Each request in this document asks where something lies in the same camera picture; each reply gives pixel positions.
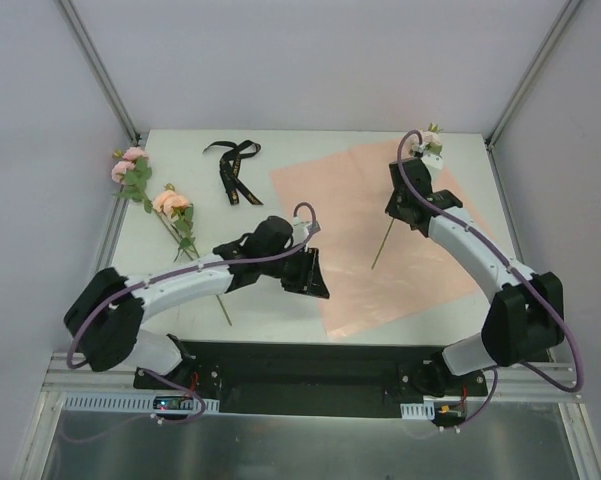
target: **wrapping paper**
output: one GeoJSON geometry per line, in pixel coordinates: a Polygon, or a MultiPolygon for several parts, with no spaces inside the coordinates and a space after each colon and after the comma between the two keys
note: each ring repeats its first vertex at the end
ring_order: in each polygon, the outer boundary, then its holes
{"type": "MultiPolygon", "coordinates": [[[[398,221],[371,270],[391,220],[384,213],[393,190],[388,164],[395,159],[398,142],[361,145],[270,173],[289,216],[299,201],[316,209],[322,230],[311,244],[320,249],[331,292],[331,298],[321,302],[331,338],[371,329],[478,289],[443,248],[398,221]]],[[[434,184],[434,190],[445,188],[463,200],[488,231],[447,168],[434,184]]]]}

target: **green stem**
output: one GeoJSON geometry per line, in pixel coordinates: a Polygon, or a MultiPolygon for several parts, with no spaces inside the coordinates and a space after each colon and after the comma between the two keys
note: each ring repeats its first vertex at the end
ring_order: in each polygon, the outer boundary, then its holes
{"type": "MultiPolygon", "coordinates": [[[[142,196],[144,197],[144,200],[151,201],[151,200],[149,200],[149,197],[147,197],[147,194],[144,192],[144,190],[142,190],[141,192],[142,192],[142,196]]],[[[164,221],[164,218],[162,218],[162,215],[159,212],[156,212],[155,210],[152,210],[152,212],[158,217],[158,220],[160,220],[160,223],[162,223],[162,225],[167,230],[167,232],[169,232],[169,235],[171,235],[171,238],[173,238],[176,241],[176,243],[178,245],[180,245],[180,240],[182,240],[182,238],[178,238],[179,235],[176,236],[174,231],[171,230],[171,228],[169,228],[169,225],[167,224],[167,222],[164,221]]],[[[191,243],[191,246],[193,247],[193,251],[196,254],[196,258],[200,258],[198,249],[196,248],[196,246],[193,242],[191,243]]],[[[195,260],[195,258],[193,258],[189,254],[189,252],[187,252],[186,250],[184,251],[184,253],[187,257],[189,257],[189,260],[191,260],[191,261],[195,260]]],[[[231,318],[229,318],[229,313],[227,312],[227,308],[224,306],[224,302],[222,301],[222,299],[220,298],[219,295],[216,295],[216,300],[218,300],[218,303],[220,304],[220,308],[222,309],[222,313],[224,313],[224,318],[227,319],[227,323],[229,324],[230,327],[233,327],[233,323],[231,322],[231,318]]]]}

